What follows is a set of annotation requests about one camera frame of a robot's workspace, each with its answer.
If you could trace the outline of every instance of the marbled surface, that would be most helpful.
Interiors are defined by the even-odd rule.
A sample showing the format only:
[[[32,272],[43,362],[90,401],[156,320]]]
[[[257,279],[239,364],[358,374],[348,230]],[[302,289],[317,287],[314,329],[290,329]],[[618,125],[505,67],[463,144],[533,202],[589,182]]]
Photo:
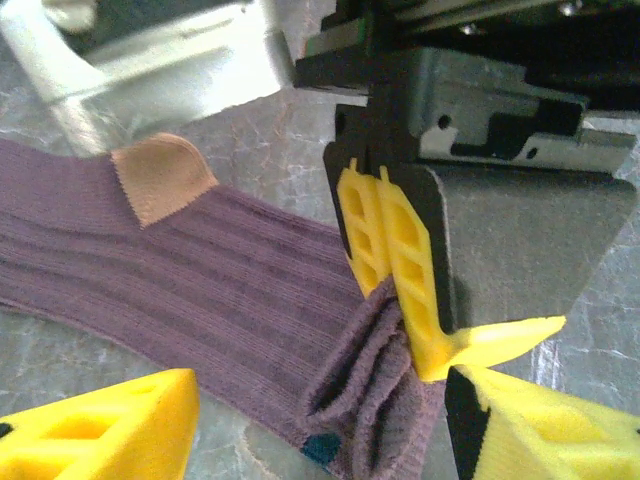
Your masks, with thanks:
[[[332,0],[279,0],[293,55]],[[218,179],[286,210],[335,224],[322,166],[341,97],[286,90],[183,127]],[[638,120],[589,119],[640,135]],[[0,40],[0,136],[41,150],[69,148]],[[640,186],[640,149],[619,176]],[[542,385],[640,414],[640,211],[620,233],[565,329],[500,368]],[[151,372],[148,361],[55,323],[0,315],[0,416]],[[301,454],[220,402],[202,396],[187,480],[327,478]],[[456,478],[444,415],[423,478]]]

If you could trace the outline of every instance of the tan heel patch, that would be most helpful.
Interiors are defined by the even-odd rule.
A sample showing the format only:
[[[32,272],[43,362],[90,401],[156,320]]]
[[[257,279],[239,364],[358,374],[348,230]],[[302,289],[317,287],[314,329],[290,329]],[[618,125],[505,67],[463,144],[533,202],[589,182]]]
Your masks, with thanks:
[[[218,184],[198,149],[168,133],[115,150],[111,159],[141,228],[182,210]]]

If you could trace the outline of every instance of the screw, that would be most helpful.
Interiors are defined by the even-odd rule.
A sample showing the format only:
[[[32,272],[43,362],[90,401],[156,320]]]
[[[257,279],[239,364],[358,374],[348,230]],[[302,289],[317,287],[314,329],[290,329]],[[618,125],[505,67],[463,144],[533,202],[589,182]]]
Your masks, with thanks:
[[[573,17],[582,8],[582,0],[562,2],[558,5],[558,11],[565,17]]]
[[[479,29],[475,23],[468,23],[461,26],[460,31],[465,35],[476,35],[479,32]]]

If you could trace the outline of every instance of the dark blue toe patch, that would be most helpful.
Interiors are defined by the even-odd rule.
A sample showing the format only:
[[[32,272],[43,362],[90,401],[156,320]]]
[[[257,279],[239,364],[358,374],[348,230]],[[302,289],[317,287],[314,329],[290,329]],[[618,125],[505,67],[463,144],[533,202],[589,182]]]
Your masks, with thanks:
[[[342,440],[335,433],[323,433],[307,438],[300,451],[326,470],[336,458],[341,444]]]

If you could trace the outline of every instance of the fabric fold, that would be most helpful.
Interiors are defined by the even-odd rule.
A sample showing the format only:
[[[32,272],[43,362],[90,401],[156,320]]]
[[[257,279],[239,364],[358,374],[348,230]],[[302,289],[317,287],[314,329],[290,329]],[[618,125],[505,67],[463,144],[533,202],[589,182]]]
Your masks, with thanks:
[[[363,301],[335,229],[217,186],[140,230],[108,157],[0,140],[0,172],[4,305],[193,368],[341,478],[419,477],[443,386],[411,367],[392,282]]]

